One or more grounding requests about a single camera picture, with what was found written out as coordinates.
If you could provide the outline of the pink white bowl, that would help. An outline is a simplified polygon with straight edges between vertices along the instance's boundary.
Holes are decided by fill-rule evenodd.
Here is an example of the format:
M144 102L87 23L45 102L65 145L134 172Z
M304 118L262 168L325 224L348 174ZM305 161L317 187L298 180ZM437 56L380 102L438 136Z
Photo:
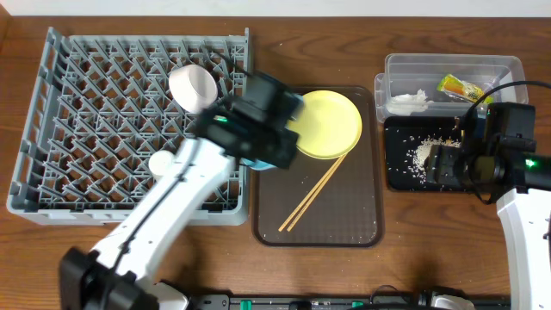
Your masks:
M218 88L209 71L199 65L186 65L169 75L174 100L187 112L199 114L218 97Z

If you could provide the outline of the white plastic cup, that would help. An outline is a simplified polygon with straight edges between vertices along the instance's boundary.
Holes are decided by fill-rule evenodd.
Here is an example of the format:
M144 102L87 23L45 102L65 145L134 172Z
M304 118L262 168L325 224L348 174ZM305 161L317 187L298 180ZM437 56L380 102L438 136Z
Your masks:
M153 178L160 180L172 166L175 155L166 150L160 150L151 155L148 160L148 169Z

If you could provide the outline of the yellow green snack wrapper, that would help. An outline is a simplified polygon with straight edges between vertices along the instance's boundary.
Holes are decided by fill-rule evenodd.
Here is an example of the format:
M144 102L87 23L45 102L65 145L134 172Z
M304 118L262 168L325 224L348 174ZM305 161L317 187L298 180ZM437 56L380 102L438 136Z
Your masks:
M448 96L462 99L467 102L476 103L485 92L479 86L462 81L459 78L448 74L437 85L436 89Z

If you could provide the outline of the yellow plastic plate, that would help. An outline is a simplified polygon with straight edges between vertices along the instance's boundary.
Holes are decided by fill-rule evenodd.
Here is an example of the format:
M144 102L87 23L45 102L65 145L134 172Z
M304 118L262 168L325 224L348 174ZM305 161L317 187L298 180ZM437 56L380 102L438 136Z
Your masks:
M339 158L351 151L362 135L362 117L346 96L315 90L302 96L303 109L287 128L299 135L298 149L316 159Z

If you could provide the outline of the light blue bowl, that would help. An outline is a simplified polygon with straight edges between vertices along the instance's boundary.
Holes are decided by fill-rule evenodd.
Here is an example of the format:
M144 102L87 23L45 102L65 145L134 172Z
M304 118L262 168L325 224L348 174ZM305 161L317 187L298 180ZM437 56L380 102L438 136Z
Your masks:
M270 169L275 168L274 165L263 162L263 161L260 161L260 160L249 160L249 159L246 159L246 158L242 158L240 160L240 163L242 165L245 165L245 166L253 169L254 171L266 171L266 170L270 170Z

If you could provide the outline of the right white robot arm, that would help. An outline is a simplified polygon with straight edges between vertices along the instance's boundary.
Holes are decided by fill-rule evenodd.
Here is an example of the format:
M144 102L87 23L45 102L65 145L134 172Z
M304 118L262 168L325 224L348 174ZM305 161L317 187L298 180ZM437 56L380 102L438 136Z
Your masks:
M550 158L520 133L467 135L459 147L434 145L426 181L469 191L495 205L505 235L511 307L550 308Z

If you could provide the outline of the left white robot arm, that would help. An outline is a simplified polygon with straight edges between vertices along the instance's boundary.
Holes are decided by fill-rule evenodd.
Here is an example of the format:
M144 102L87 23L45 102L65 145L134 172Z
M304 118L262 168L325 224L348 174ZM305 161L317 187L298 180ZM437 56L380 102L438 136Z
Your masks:
M193 212L226 181L240 158L287 168L297 133L287 124L301 102L265 106L238 99L196 119L168 172L130 216L90 252L72 247L59 264L64 309L186 309L189 298L154 277Z

